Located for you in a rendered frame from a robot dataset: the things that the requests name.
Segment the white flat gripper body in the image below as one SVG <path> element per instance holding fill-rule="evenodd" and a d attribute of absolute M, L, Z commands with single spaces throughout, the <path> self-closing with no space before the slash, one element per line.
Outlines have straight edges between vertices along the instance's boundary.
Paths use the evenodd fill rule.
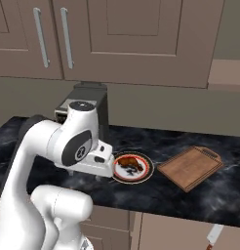
<path fill-rule="evenodd" d="M 110 155 L 109 159 L 106 160 L 104 163 L 93 162 L 87 163 L 85 160 L 82 160 L 75 165 L 65 167 L 59 164 L 55 164 L 56 167 L 62 168 L 67 170 L 68 172 L 75 171 L 75 172 L 82 172 L 86 174 L 101 176 L 111 178 L 113 176 L 114 170 L 114 156 Z"/>

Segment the narrow taupe wall cupboard door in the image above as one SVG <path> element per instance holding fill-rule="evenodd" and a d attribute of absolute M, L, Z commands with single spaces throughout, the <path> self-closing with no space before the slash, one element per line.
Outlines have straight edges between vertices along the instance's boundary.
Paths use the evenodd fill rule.
<path fill-rule="evenodd" d="M 34 7 L 41 10 L 48 68 L 43 65 Z M 0 76 L 62 79 L 52 0 L 0 0 Z"/>

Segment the brown wooden cutting board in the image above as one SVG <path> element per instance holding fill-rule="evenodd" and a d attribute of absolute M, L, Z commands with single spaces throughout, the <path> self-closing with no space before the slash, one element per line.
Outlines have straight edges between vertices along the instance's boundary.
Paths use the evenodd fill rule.
<path fill-rule="evenodd" d="M 220 156 L 204 146 L 191 146 L 157 169 L 185 192 L 201 184 L 223 166 Z"/>

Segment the open taupe drawer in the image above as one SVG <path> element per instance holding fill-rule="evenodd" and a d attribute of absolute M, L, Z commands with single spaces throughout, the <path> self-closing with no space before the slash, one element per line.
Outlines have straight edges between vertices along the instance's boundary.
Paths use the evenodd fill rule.
<path fill-rule="evenodd" d="M 213 226 L 144 213 L 139 250 L 206 250 Z M 240 228 L 225 226 L 212 250 L 240 250 Z"/>

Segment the beige wall ledge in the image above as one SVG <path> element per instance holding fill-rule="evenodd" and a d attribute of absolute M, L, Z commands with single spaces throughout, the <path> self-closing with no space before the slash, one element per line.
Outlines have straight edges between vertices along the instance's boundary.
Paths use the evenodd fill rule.
<path fill-rule="evenodd" d="M 240 92 L 240 60 L 213 60 L 208 89 Z"/>

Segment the wide taupe wall cupboard door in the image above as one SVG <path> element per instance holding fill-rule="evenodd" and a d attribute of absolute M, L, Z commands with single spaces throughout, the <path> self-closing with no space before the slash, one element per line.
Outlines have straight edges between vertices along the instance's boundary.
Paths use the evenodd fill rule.
<path fill-rule="evenodd" d="M 53 0 L 66 80 L 208 85 L 224 0 Z M 68 68 L 60 8 L 74 66 Z"/>

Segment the dark grey coffee machine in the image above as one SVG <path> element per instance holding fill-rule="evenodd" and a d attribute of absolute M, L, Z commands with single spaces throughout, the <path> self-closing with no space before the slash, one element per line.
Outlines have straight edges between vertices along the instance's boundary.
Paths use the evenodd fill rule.
<path fill-rule="evenodd" d="M 99 138 L 109 143 L 107 86 L 100 82 L 79 82 L 55 109 L 55 119 L 62 124 L 67 116 L 68 105 L 74 101 L 85 101 L 97 108 L 99 118 Z"/>

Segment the taupe base drawer front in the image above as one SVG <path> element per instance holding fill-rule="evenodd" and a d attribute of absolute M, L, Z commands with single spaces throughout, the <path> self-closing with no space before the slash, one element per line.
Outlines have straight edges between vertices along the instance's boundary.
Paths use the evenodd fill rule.
<path fill-rule="evenodd" d="M 130 213 L 95 205 L 81 229 L 95 250 L 130 250 Z"/>

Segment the brown cooked meat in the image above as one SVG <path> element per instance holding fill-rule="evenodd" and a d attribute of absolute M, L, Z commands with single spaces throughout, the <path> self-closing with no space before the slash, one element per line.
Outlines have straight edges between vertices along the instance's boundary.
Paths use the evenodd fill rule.
<path fill-rule="evenodd" d="M 129 174 L 141 172 L 143 170 L 142 166 L 134 157 L 122 157 L 118 160 L 118 164 Z"/>

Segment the white plate with red rim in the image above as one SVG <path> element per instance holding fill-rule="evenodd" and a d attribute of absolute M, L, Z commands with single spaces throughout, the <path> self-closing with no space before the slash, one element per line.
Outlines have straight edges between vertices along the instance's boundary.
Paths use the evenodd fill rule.
<path fill-rule="evenodd" d="M 118 164 L 118 160 L 122 157 L 134 157 L 142 166 L 143 170 L 129 174 Z M 137 185 L 147 181 L 153 175 L 154 165 L 151 159 L 143 153 L 137 151 L 122 151 L 115 154 L 113 170 L 113 179 L 115 181 L 126 185 Z"/>

